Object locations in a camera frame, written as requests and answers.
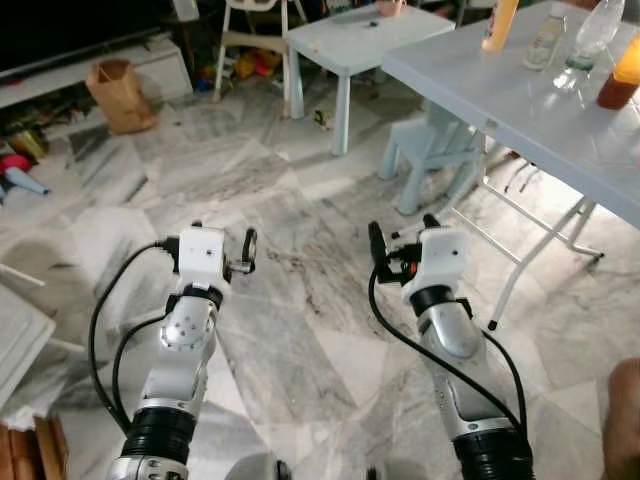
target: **black wire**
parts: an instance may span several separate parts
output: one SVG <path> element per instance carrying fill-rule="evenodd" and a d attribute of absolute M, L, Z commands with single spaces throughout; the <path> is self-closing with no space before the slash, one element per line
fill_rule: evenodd
<path fill-rule="evenodd" d="M 511 422 L 511 424 L 513 425 L 513 428 L 515 428 L 515 430 L 522 436 L 523 441 L 525 443 L 527 442 L 527 437 L 524 435 L 524 431 L 522 429 L 522 425 L 520 424 L 520 422 L 518 421 L 518 419 L 515 417 L 515 415 L 513 413 L 511 413 L 511 411 L 509 410 L 509 408 L 507 408 L 507 406 L 502 403 L 498 398 L 495 397 L 495 395 L 493 395 L 491 392 L 489 392 L 486 388 L 484 388 L 482 385 L 480 385 L 479 383 L 477 383 L 475 380 L 473 380 L 471 377 L 468 377 L 467 375 L 465 375 L 463 372 L 461 372 L 460 370 L 458 370 L 456 367 L 454 367 L 453 365 L 449 364 L 448 362 L 442 360 L 441 358 L 439 358 L 438 356 L 434 355 L 433 353 L 431 353 L 429 350 L 427 350 L 426 348 L 424 348 L 422 345 L 419 345 L 418 343 L 414 342 L 413 340 L 411 340 L 410 338 L 406 337 L 404 334 L 402 334 L 398 329 L 396 329 L 393 325 L 391 325 L 386 318 L 384 318 L 384 315 L 382 315 L 382 312 L 380 312 L 380 309 L 378 309 L 378 305 L 376 303 L 376 297 L 375 297 L 375 285 L 376 285 L 376 279 L 378 277 L 378 268 L 374 268 L 373 271 L 371 272 L 371 278 L 369 279 L 369 305 L 371 305 L 371 310 L 373 311 L 373 314 L 375 315 L 376 319 L 378 320 L 378 322 L 380 322 L 382 324 L 382 326 L 387 329 L 387 331 L 389 331 L 389 333 L 391 333 L 391 335 L 393 335 L 394 337 L 396 337 L 398 340 L 400 340 L 402 343 L 408 345 L 409 347 L 413 348 L 414 350 L 416 350 L 417 352 L 421 353 L 422 355 L 424 355 L 425 357 L 427 357 L 429 360 L 431 360 L 432 362 L 434 362 L 435 364 L 439 365 L 440 367 L 444 368 L 445 370 L 447 370 L 448 372 L 454 374 L 456 377 L 458 377 L 460 380 L 462 380 L 463 382 L 465 382 L 467 385 L 469 385 L 471 388 L 473 388 L 474 390 L 476 390 L 480 395 L 482 395 L 483 397 L 485 397 L 489 402 L 491 402 L 498 410 L 500 410 L 500 412 L 507 417 L 507 419 Z"/>
<path fill-rule="evenodd" d="M 129 429 L 129 420 L 127 418 L 122 418 L 122 416 L 116 410 L 115 406 L 113 405 L 113 402 L 111 401 L 111 399 L 107 395 L 107 392 L 102 386 L 100 377 L 98 377 L 98 365 L 96 361 L 96 345 L 95 345 L 96 326 L 98 324 L 98 317 L 100 316 L 100 310 L 102 310 L 102 307 L 104 306 L 104 303 L 109 297 L 111 290 L 113 290 L 113 287 L 115 287 L 115 285 L 118 283 L 118 280 L 120 280 L 120 277 L 125 272 L 125 270 L 129 267 L 129 265 L 131 265 L 131 263 L 141 253 L 145 252 L 146 250 L 149 250 L 151 248 L 161 247 L 161 246 L 162 246 L 161 242 L 154 242 L 154 243 L 150 243 L 149 245 L 145 245 L 144 247 L 141 247 L 135 252 L 133 252 L 133 254 L 127 259 L 127 261 L 120 266 L 115 276 L 113 277 L 111 282 L 109 282 L 109 285 L 107 285 L 107 288 L 105 288 L 104 292 L 98 299 L 98 302 L 96 303 L 96 308 L 93 310 L 93 314 L 91 315 L 91 321 L 89 323 L 88 354 L 89 354 L 89 373 L 91 374 L 91 380 L 93 381 L 93 386 L 96 389 L 98 398 L 100 398 L 100 401 L 102 402 L 104 407 L 107 409 L 109 414 L 113 417 L 116 423 L 120 426 L 120 429 L 125 434 Z"/>
<path fill-rule="evenodd" d="M 507 365 L 509 365 L 509 370 L 511 370 L 511 375 L 513 376 L 513 381 L 516 384 L 516 393 L 518 395 L 518 411 L 520 412 L 520 425 L 522 425 L 522 433 L 524 436 L 527 436 L 527 402 L 524 398 L 524 388 L 522 387 L 522 380 L 520 380 L 520 374 L 518 373 L 518 369 L 516 368 L 516 364 L 513 363 L 509 352 L 502 346 L 502 344 L 489 335 L 487 332 L 483 331 L 482 334 L 484 337 L 489 340 L 493 345 L 500 351 L 504 359 L 507 361 Z"/>
<path fill-rule="evenodd" d="M 122 404 L 122 397 L 120 396 L 120 361 L 122 360 L 122 354 L 124 353 L 124 349 L 127 346 L 127 343 L 131 338 L 144 327 L 148 327 L 149 325 L 153 325 L 154 323 L 163 320 L 167 315 L 162 315 L 160 317 L 152 318 L 150 320 L 145 320 L 142 323 L 139 323 L 135 327 L 130 328 L 127 333 L 125 333 L 120 340 L 120 344 L 118 345 L 118 349 L 116 350 L 116 355 L 113 359 L 113 370 L 111 372 L 111 394 L 113 395 L 113 403 L 115 404 L 116 409 L 118 410 L 118 414 L 127 420 L 127 423 L 131 424 L 129 421 L 129 417 L 127 415 L 127 411 L 124 409 L 124 405 Z"/>

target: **paper bag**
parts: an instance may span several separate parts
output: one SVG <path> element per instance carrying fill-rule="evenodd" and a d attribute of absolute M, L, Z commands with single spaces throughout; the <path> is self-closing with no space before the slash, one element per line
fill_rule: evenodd
<path fill-rule="evenodd" d="M 128 60 L 94 64 L 87 88 L 98 102 L 112 133 L 130 133 L 156 125 L 149 102 L 142 95 L 136 73 Z"/>

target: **plastic bottle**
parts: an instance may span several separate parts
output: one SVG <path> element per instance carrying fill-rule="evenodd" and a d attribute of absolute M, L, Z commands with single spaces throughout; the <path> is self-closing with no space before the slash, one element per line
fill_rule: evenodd
<path fill-rule="evenodd" d="M 549 16 L 540 26 L 536 37 L 522 59 L 531 70 L 544 70 L 556 54 L 560 38 L 567 31 L 566 8 L 562 3 L 551 5 Z"/>
<path fill-rule="evenodd" d="M 573 52 L 553 79 L 559 90 L 572 92 L 587 78 L 600 53 L 620 26 L 624 0 L 601 0 L 580 27 Z"/>
<path fill-rule="evenodd" d="M 482 40 L 483 50 L 490 52 L 502 50 L 509 35 L 516 8 L 518 8 L 518 0 L 496 0 Z"/>
<path fill-rule="evenodd" d="M 640 85 L 640 33 L 633 38 L 626 52 L 615 66 L 604 84 L 598 105 L 611 110 L 620 110 L 636 93 Z"/>

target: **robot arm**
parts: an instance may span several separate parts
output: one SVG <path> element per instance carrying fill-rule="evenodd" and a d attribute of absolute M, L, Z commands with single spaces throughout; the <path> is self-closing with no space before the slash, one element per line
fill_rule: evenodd
<path fill-rule="evenodd" d="M 215 350 L 217 314 L 231 293 L 231 272 L 253 271 L 255 242 L 250 229 L 239 262 L 227 260 L 223 230 L 194 225 L 167 242 L 174 272 L 180 275 L 179 294 L 167 302 L 153 368 L 107 480 L 187 480 L 189 444 L 204 397 L 207 362 Z"/>
<path fill-rule="evenodd" d="M 378 281 L 401 283 L 402 298 L 418 317 L 419 345 L 430 354 L 424 362 L 433 376 L 436 402 L 465 480 L 530 480 L 533 457 L 526 433 L 460 376 L 472 379 L 504 404 L 487 361 L 485 337 L 471 321 L 468 301 L 454 295 L 466 267 L 467 237 L 440 227 L 432 216 L 425 217 L 425 227 L 418 242 L 387 254 L 380 227 L 369 226 Z M 400 272 L 391 270 L 392 260 L 400 262 Z"/>

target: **person's hand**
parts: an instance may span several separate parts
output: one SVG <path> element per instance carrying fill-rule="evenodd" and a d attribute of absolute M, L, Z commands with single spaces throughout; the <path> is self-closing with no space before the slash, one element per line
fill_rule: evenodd
<path fill-rule="evenodd" d="M 640 479 L 640 358 L 609 376 L 609 415 L 602 434 L 603 480 Z"/>

